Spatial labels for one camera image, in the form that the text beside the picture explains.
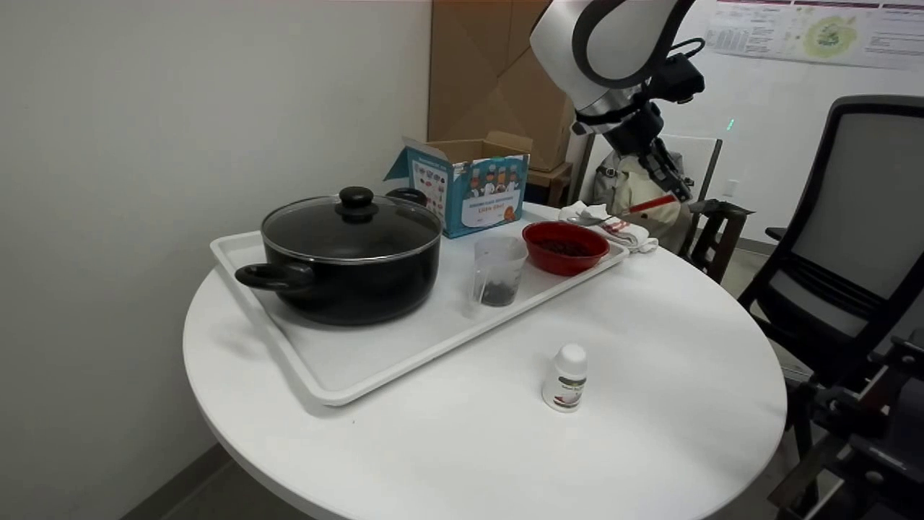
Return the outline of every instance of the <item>black pot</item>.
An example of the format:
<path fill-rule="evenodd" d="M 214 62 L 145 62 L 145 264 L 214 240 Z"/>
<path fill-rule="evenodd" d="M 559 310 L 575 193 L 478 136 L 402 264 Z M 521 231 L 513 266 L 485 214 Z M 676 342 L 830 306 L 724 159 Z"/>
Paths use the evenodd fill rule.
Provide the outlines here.
<path fill-rule="evenodd" d="M 367 326 L 416 312 L 438 268 L 438 218 L 418 202 L 342 188 L 270 212 L 259 231 L 266 264 L 237 281 L 276 292 L 296 316 Z"/>

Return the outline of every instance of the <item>small bottle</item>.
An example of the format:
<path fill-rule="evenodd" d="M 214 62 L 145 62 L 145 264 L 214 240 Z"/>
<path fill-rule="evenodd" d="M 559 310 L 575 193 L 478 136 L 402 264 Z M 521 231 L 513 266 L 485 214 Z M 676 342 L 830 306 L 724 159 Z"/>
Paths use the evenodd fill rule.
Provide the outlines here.
<path fill-rule="evenodd" d="M 585 385 L 585 349 L 579 345 L 566 345 L 542 381 L 542 401 L 555 411 L 576 411 Z"/>

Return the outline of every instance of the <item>white tray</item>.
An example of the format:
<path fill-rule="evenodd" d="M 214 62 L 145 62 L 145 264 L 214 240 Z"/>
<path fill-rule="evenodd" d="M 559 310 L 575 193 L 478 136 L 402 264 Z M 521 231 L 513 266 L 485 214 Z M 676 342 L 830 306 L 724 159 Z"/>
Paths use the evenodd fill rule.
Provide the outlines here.
<path fill-rule="evenodd" d="M 342 409 L 433 359 L 459 349 L 462 345 L 524 316 L 545 302 L 614 268 L 625 248 L 612 251 L 576 279 L 555 279 L 524 264 L 517 297 L 511 306 L 477 306 L 471 297 L 471 245 L 485 235 L 520 235 L 524 222 L 511 222 L 477 238 L 442 240 L 438 276 L 429 302 L 393 323 L 381 326 L 318 326 L 296 318 L 270 292 L 252 292 L 233 281 L 233 271 L 249 264 L 262 264 L 259 231 L 220 238 L 211 242 L 214 257 L 230 286 L 237 303 L 259 332 L 290 364 L 303 387 L 329 409 Z"/>

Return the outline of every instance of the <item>small glass cup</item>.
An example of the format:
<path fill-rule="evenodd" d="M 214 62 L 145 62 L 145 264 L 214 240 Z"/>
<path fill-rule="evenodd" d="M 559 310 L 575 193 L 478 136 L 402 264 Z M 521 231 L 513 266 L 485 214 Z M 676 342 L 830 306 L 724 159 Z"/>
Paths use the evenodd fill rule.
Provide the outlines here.
<path fill-rule="evenodd" d="M 481 238 L 472 242 L 472 302 L 509 306 L 517 297 L 524 245 L 520 238 Z"/>

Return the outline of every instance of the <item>pot lid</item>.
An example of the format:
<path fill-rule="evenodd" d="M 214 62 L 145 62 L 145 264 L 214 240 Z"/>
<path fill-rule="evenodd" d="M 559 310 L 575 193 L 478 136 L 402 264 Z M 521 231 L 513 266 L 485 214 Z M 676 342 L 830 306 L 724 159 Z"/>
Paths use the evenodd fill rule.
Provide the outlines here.
<path fill-rule="evenodd" d="M 308 264 L 386 264 L 438 240 L 433 212 L 402 199 L 371 199 L 370 188 L 296 199 L 262 219 L 269 248 Z"/>

